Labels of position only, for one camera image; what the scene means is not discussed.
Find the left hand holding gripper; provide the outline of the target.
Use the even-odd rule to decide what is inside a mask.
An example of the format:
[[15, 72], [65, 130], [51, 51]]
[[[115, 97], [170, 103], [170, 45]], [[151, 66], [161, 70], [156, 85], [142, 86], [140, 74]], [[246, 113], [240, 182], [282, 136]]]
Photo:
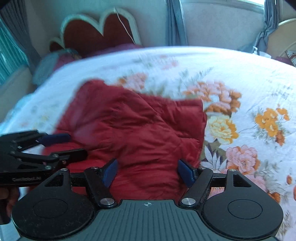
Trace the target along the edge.
[[18, 187], [11, 189], [1, 188], [1, 200], [6, 201], [6, 214], [11, 217], [11, 212], [16, 202], [20, 198], [20, 190]]

